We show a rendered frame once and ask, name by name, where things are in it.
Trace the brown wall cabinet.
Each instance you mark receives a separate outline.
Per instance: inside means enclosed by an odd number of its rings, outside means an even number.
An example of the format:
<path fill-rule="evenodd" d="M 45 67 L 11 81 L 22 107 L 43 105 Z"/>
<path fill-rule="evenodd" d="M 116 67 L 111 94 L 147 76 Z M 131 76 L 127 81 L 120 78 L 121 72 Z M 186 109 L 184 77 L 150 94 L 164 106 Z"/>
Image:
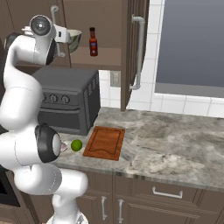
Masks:
<path fill-rule="evenodd" d="M 81 31 L 71 63 L 81 67 L 115 69 L 121 65 L 122 0 L 64 0 L 66 27 Z M 98 55 L 90 55 L 90 27 L 95 28 Z"/>

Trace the brown drawer front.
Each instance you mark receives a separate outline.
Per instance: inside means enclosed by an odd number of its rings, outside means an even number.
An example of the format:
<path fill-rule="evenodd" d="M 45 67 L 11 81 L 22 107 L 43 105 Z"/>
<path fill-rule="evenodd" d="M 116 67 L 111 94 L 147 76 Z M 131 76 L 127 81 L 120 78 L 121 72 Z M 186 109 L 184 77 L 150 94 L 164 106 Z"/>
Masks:
<path fill-rule="evenodd" d="M 169 185 L 149 180 L 136 178 L 114 177 L 115 193 L 121 196 L 127 196 L 139 200 L 154 200 L 169 204 L 180 204 L 187 206 L 199 206 L 205 191 L 196 188 L 185 187 L 181 185 Z M 155 195 L 152 187 L 155 186 L 158 192 L 179 194 L 183 191 L 182 199 L 174 199 L 165 196 Z"/>

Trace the brown base cabinet door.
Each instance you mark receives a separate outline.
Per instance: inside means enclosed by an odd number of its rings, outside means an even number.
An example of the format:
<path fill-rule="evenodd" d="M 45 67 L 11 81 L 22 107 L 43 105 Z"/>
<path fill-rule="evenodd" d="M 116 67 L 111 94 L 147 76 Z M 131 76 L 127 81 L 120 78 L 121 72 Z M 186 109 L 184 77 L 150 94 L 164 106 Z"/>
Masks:
<path fill-rule="evenodd" d="M 88 188 L 77 199 L 80 210 L 86 215 L 89 224 L 113 224 L 112 177 L 86 171 Z M 102 220 L 102 196 L 105 196 L 106 220 Z"/>
<path fill-rule="evenodd" d="M 114 195 L 114 224 L 119 224 L 118 200 L 122 203 L 122 224 L 224 224 L 224 212 L 209 212 Z"/>

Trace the window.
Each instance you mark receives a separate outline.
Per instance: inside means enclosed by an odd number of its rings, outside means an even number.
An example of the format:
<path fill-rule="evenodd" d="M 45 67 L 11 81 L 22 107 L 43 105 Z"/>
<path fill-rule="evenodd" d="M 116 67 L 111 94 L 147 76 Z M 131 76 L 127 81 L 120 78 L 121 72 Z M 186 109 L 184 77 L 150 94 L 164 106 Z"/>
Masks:
<path fill-rule="evenodd" d="M 224 0 L 165 0 L 155 91 L 224 98 Z"/>

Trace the green lime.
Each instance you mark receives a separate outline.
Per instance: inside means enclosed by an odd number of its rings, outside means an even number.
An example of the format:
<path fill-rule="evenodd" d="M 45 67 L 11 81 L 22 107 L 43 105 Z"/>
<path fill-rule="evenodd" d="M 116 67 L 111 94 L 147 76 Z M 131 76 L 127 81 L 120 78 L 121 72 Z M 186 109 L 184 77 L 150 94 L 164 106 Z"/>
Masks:
<path fill-rule="evenodd" d="M 82 149 L 82 141 L 79 139 L 73 140 L 71 143 L 71 149 L 73 151 L 80 151 Z"/>

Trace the wooden cutting board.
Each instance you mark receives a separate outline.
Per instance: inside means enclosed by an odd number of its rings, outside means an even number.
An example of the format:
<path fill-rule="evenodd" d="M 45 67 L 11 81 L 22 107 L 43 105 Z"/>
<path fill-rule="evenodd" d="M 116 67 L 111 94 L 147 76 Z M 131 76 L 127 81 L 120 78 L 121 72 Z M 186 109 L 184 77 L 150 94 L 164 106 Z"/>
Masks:
<path fill-rule="evenodd" d="M 83 156 L 118 161 L 124 134 L 124 129 L 95 126 Z"/>

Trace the dark grey toaster oven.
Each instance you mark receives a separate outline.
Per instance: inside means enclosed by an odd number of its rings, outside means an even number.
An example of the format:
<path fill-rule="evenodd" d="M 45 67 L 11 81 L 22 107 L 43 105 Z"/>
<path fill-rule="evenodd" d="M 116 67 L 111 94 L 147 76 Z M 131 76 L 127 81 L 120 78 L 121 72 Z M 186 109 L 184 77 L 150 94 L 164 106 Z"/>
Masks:
<path fill-rule="evenodd" d="M 33 77 L 43 89 L 38 122 L 60 133 L 86 136 L 101 108 L 99 72 L 46 66 Z"/>

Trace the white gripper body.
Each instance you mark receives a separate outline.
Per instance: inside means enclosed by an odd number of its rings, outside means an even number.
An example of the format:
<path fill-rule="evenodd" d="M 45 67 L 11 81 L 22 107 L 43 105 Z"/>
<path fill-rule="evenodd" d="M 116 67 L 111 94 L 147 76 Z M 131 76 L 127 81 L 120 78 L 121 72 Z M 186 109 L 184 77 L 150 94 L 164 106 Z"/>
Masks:
<path fill-rule="evenodd" d="M 62 41 L 63 41 L 63 43 L 70 42 L 70 33 L 67 28 L 62 29 Z"/>

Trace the grey wall outlet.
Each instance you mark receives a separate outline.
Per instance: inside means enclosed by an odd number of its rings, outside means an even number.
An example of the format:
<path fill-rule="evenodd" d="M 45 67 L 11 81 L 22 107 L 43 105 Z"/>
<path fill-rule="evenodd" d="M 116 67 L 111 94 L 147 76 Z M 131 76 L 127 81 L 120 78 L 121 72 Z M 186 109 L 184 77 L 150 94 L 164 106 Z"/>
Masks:
<path fill-rule="evenodd" d="M 121 86 L 121 72 L 111 71 L 110 72 L 110 86 L 119 88 Z"/>

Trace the pale green bowl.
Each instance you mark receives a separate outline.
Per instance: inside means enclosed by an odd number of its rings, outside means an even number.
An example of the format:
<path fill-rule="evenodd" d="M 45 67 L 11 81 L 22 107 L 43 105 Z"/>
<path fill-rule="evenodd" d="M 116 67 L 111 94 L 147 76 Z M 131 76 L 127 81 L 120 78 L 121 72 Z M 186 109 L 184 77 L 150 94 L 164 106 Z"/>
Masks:
<path fill-rule="evenodd" d="M 79 47 L 81 41 L 81 31 L 79 30 L 69 30 L 70 39 L 68 42 L 69 52 L 74 53 Z"/>

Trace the red condiment bottle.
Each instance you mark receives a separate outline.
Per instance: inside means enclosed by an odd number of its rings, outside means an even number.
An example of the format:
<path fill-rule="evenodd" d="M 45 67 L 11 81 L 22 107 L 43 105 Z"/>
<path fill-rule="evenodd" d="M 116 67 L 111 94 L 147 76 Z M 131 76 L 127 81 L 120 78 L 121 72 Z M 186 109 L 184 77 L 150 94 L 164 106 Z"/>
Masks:
<path fill-rule="evenodd" d="M 98 55 L 98 45 L 97 45 L 97 38 L 95 37 L 95 28 L 90 27 L 90 39 L 89 39 L 89 48 L 90 48 L 90 55 L 95 57 Z"/>

